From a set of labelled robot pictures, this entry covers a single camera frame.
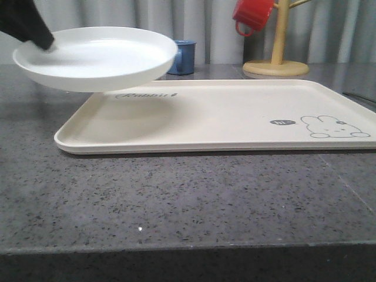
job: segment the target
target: red mug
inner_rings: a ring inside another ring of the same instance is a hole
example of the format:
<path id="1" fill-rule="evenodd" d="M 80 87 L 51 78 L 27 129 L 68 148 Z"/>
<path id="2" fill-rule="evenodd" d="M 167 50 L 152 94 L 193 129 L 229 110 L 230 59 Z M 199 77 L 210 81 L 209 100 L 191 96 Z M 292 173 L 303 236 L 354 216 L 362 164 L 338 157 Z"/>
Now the red mug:
<path id="1" fill-rule="evenodd" d="M 273 9 L 274 0 L 238 0 L 233 12 L 236 31 L 243 36 L 250 36 L 253 31 L 260 31 L 266 25 Z M 239 30 L 239 22 L 249 26 L 250 33 Z"/>

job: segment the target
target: plastic tray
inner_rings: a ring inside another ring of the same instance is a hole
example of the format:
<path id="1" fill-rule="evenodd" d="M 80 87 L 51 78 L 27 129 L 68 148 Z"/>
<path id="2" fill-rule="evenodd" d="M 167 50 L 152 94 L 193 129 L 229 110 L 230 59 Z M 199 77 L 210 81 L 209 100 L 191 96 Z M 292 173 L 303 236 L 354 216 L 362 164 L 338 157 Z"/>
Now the plastic tray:
<path id="1" fill-rule="evenodd" d="M 55 135 L 74 154 L 376 148 L 376 113 L 305 80 L 174 80 L 93 94 Z"/>

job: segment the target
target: white curtain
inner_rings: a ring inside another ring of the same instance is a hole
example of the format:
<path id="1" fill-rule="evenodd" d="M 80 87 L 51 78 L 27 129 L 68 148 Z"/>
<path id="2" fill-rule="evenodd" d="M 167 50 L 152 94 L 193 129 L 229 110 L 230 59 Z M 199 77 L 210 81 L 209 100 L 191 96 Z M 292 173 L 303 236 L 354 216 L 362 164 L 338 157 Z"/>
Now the white curtain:
<path id="1" fill-rule="evenodd" d="M 196 63 L 270 59 L 277 11 L 249 38 L 238 35 L 236 0 L 35 0 L 52 31 L 81 26 L 129 26 L 197 42 Z M 290 12 L 285 58 L 376 62 L 376 0 L 312 0 Z M 0 33 L 0 63 L 12 63 L 19 42 Z"/>

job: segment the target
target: mug handle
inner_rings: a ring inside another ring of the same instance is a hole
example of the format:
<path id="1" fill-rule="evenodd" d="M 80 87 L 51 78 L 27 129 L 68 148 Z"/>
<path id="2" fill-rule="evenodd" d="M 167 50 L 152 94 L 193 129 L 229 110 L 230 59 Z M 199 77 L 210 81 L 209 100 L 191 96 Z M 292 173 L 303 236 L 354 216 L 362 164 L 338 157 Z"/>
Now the mug handle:
<path id="1" fill-rule="evenodd" d="M 251 29 L 251 31 L 249 33 L 242 32 L 239 29 L 239 22 L 238 21 L 236 21 L 236 23 L 235 23 L 235 28 L 236 28 L 237 33 L 239 33 L 240 35 L 243 35 L 245 37 L 251 36 L 253 34 L 253 32 L 254 32 L 254 29 Z"/>
<path id="2" fill-rule="evenodd" d="M 175 63 L 176 63 L 176 70 L 178 72 L 183 71 L 183 64 L 182 64 L 182 50 L 178 49 L 175 55 Z"/>

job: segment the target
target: wooden base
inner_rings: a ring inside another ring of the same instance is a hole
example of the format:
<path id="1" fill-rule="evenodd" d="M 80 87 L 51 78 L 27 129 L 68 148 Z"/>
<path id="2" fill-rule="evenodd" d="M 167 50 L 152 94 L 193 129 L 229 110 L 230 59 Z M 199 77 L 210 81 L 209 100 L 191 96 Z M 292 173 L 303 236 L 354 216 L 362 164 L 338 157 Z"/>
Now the wooden base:
<path id="1" fill-rule="evenodd" d="M 296 76 L 309 73 L 310 68 L 305 63 L 283 61 L 282 65 L 272 65 L 270 61 L 249 61 L 243 66 L 244 73 L 271 76 Z"/>

